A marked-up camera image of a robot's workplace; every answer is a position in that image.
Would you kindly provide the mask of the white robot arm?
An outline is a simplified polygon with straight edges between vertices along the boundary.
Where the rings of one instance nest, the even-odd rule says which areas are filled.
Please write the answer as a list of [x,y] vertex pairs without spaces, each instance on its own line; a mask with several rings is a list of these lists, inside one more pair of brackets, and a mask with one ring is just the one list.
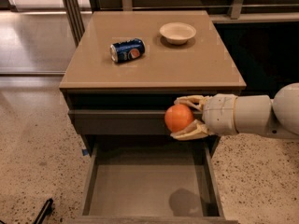
[[191,107],[202,115],[186,128],[171,133],[180,141],[239,133],[275,139],[299,138],[299,83],[281,88],[273,98],[267,95],[191,95],[181,96],[175,103]]

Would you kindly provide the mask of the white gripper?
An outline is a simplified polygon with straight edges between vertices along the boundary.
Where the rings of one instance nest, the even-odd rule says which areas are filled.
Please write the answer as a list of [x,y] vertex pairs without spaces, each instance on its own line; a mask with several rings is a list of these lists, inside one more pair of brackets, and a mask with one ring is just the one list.
[[203,110],[203,121],[196,119],[182,131],[170,136],[179,141],[189,141],[218,136],[237,134],[235,128],[235,101],[233,94],[217,94],[213,97],[203,95],[181,96],[175,105],[186,105],[198,111]]

